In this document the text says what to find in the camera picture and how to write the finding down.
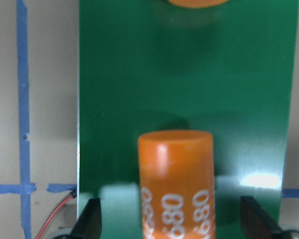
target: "orange object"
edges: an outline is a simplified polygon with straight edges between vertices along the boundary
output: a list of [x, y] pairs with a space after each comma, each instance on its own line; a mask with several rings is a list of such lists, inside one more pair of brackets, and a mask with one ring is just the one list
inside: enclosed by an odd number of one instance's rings
[[168, 0], [171, 4], [189, 8], [201, 8], [222, 4], [227, 0]]
[[215, 239], [210, 133], [143, 134], [139, 165], [144, 239]]

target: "can top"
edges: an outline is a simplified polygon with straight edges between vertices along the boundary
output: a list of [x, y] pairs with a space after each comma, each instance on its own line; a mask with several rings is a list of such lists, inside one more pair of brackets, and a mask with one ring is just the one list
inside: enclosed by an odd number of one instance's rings
[[139, 140], [151, 141], [153, 143], [184, 143], [212, 139], [212, 134], [200, 130], [162, 130], [142, 134]]

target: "white number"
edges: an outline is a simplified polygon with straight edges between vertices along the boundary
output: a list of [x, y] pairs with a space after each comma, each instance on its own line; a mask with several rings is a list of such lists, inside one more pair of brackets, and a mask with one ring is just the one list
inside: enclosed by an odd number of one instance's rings
[[150, 190], [146, 187], [143, 187], [141, 190], [141, 197], [142, 197], [142, 214], [143, 214], [143, 234], [146, 239], [155, 239], [153, 237], [153, 232], [155, 229], [153, 216], [154, 210], [151, 206], [152, 194]]
[[192, 199], [193, 206], [196, 207], [193, 214], [193, 220], [196, 223], [202, 222], [200, 227], [195, 230], [199, 235], [204, 236], [201, 239], [210, 238], [209, 231], [211, 227], [211, 222], [208, 219], [210, 215], [210, 206], [208, 204], [208, 201], [209, 191], [206, 189], [197, 192]]
[[185, 228], [182, 226], [184, 222], [184, 212], [181, 208], [184, 205], [184, 199], [179, 194], [166, 194], [161, 199], [161, 205], [164, 208], [162, 221], [165, 225], [172, 225], [170, 231], [167, 228], [163, 232], [171, 239], [183, 239], [185, 236]]

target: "black object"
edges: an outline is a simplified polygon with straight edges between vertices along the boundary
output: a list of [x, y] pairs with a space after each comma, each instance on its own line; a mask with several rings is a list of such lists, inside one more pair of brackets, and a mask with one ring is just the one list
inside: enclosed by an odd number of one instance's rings
[[241, 197], [240, 219], [247, 239], [299, 239], [298, 231], [283, 231], [253, 197]]
[[90, 199], [83, 209], [70, 235], [57, 236], [54, 239], [99, 239], [102, 232], [100, 199]]

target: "green mat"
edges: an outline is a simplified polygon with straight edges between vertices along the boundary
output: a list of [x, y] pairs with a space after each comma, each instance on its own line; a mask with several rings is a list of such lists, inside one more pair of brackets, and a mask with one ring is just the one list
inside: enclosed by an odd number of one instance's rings
[[141, 239], [137, 138], [214, 135], [217, 238], [244, 238], [239, 199], [276, 220], [297, 0], [185, 9], [164, 0], [80, 1], [79, 209], [101, 197], [102, 239]]

